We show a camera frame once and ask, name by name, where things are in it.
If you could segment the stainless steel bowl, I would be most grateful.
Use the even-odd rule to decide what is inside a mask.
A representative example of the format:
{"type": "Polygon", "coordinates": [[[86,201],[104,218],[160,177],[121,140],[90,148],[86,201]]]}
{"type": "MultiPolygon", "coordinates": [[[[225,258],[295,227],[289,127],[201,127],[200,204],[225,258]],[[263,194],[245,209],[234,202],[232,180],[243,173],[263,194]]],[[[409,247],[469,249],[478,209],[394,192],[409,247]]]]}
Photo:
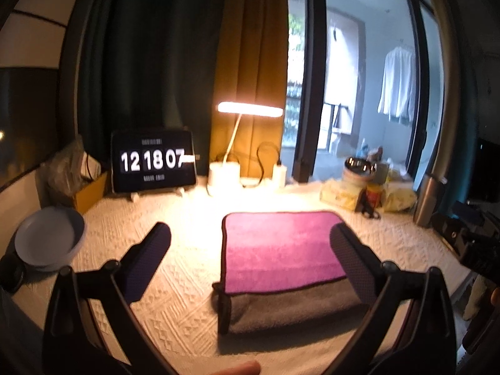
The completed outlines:
{"type": "Polygon", "coordinates": [[[377,170],[375,163],[360,157],[349,157],[344,163],[344,167],[349,172],[355,173],[360,176],[374,175],[377,170]]]}

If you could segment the purple and grey towel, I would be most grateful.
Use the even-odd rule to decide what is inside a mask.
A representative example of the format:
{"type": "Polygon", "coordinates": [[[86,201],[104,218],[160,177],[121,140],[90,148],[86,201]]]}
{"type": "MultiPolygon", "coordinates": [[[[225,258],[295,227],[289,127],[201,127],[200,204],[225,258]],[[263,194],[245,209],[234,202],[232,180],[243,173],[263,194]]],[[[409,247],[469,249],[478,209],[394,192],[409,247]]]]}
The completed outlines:
{"type": "Polygon", "coordinates": [[[299,328],[363,312],[331,249],[330,211],[234,212],[222,220],[218,333],[237,336],[299,328]]]}

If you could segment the mustard yellow curtain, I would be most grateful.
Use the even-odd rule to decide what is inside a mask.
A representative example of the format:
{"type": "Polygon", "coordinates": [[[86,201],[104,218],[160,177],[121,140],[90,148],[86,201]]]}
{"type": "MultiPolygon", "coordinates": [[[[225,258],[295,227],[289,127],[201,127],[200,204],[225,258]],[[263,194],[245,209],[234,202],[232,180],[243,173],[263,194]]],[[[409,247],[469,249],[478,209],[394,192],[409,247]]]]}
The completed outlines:
{"type": "Polygon", "coordinates": [[[225,0],[213,103],[286,106],[288,0],[225,0]]]}

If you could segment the tablet showing clock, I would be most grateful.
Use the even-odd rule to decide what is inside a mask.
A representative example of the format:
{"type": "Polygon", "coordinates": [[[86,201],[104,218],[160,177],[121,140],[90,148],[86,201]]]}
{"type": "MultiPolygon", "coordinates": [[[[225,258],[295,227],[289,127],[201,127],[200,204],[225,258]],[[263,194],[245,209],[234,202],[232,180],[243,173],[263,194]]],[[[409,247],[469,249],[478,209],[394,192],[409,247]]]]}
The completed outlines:
{"type": "Polygon", "coordinates": [[[124,130],[111,137],[113,193],[185,188],[197,182],[188,130],[124,130]]]}

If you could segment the grey plastic basin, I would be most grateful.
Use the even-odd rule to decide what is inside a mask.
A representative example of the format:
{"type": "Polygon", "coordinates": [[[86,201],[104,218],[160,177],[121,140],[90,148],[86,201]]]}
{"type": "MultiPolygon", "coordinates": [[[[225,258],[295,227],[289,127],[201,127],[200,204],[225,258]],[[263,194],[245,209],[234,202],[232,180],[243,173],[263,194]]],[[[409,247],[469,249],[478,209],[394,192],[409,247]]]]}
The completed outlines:
{"type": "Polygon", "coordinates": [[[19,258],[39,272],[69,265],[85,241],[83,216],[68,207],[45,207],[27,217],[14,237],[19,258]]]}

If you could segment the dark green curtain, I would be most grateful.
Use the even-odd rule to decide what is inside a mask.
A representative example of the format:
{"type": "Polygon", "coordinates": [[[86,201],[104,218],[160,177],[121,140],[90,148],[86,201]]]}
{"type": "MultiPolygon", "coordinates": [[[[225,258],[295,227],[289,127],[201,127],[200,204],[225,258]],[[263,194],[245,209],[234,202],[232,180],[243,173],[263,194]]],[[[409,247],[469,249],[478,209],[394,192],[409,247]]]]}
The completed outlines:
{"type": "Polygon", "coordinates": [[[225,0],[92,0],[83,34],[78,131],[110,161],[118,131],[192,133],[205,172],[213,84],[225,0]]]}

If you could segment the white hanging shirt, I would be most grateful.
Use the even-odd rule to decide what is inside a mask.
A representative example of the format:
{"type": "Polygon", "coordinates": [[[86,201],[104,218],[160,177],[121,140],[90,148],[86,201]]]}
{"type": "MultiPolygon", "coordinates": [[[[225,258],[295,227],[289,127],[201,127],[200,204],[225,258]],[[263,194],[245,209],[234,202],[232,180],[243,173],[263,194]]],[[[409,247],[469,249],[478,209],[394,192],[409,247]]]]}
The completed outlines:
{"type": "Polygon", "coordinates": [[[414,52],[395,47],[386,55],[378,113],[400,124],[412,124],[416,103],[414,52]]]}

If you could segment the orange can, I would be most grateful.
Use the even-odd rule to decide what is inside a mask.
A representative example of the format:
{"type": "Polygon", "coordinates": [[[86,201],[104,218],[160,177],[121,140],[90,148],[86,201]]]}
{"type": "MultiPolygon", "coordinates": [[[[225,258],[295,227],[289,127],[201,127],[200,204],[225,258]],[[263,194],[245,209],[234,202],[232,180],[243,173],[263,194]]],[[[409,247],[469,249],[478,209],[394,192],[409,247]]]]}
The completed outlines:
{"type": "Polygon", "coordinates": [[[366,186],[365,195],[367,202],[372,208],[379,208],[381,206],[381,198],[384,193],[384,186],[371,183],[366,186]]]}

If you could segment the white desk lamp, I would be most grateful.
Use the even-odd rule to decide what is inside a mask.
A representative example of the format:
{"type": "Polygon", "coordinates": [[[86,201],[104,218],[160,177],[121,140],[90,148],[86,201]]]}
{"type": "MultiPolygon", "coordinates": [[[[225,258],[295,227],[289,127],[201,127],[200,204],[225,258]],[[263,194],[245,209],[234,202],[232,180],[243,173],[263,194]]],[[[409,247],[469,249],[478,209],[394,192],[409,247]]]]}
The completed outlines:
{"type": "Polygon", "coordinates": [[[274,161],[265,151],[280,153],[284,109],[249,102],[216,104],[210,137],[207,193],[232,196],[258,187],[272,175],[274,161]]]}

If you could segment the yellow wipes pack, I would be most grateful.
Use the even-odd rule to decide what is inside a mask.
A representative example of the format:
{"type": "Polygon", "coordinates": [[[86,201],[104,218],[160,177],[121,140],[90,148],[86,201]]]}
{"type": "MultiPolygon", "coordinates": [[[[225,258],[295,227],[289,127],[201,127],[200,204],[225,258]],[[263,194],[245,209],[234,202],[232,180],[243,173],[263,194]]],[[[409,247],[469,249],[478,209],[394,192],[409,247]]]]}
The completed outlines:
{"type": "Polygon", "coordinates": [[[410,187],[387,185],[384,189],[381,206],[387,213],[398,213],[411,209],[416,201],[417,195],[410,187]]]}

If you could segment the yellow tissue pack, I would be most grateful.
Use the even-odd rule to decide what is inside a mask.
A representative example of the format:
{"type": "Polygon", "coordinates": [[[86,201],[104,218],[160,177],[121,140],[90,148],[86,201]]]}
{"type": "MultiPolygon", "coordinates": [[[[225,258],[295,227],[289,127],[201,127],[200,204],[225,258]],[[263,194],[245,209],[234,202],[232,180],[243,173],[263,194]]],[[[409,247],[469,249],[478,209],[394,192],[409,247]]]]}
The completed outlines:
{"type": "Polygon", "coordinates": [[[348,211],[354,211],[363,193],[363,187],[336,179],[329,179],[321,185],[319,199],[348,211]]]}

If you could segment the steel thermos bottle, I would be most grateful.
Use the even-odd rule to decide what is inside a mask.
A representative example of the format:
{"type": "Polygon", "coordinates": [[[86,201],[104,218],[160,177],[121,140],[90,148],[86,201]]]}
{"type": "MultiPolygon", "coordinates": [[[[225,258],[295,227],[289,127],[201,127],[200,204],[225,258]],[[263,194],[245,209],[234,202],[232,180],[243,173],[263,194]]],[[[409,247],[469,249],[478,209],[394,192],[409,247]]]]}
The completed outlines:
{"type": "Polygon", "coordinates": [[[428,227],[431,217],[440,205],[448,180],[426,173],[419,187],[418,201],[413,222],[419,227],[428,227]]]}

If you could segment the cardboard box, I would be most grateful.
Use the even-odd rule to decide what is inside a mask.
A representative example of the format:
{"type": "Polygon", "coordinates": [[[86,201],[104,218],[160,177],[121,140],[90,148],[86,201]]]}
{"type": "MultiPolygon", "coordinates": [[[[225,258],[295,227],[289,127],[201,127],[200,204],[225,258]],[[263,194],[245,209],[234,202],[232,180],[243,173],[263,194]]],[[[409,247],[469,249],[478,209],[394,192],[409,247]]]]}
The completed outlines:
{"type": "Polygon", "coordinates": [[[103,199],[108,192],[109,176],[108,172],[104,172],[95,181],[89,183],[75,193],[73,197],[75,210],[81,214],[86,213],[103,199]]]}

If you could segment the black scissors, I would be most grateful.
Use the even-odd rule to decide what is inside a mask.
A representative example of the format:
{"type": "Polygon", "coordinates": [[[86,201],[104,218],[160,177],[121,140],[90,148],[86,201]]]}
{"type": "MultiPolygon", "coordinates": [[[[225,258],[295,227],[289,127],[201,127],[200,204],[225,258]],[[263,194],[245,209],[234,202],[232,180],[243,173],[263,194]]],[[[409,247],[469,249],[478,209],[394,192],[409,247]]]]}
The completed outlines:
{"type": "Polygon", "coordinates": [[[381,215],[375,208],[369,203],[368,197],[365,191],[361,191],[359,198],[357,200],[357,206],[355,208],[356,213],[361,213],[363,217],[367,219],[380,219],[381,215]]]}

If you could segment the white charger plug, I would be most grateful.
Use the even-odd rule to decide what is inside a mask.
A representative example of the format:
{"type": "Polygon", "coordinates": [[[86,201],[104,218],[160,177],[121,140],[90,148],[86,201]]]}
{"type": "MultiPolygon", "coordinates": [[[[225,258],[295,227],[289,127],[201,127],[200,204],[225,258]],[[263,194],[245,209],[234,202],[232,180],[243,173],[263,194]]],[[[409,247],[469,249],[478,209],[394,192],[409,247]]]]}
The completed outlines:
{"type": "Polygon", "coordinates": [[[287,166],[281,160],[273,165],[272,184],[277,190],[283,189],[287,181],[287,166]]]}

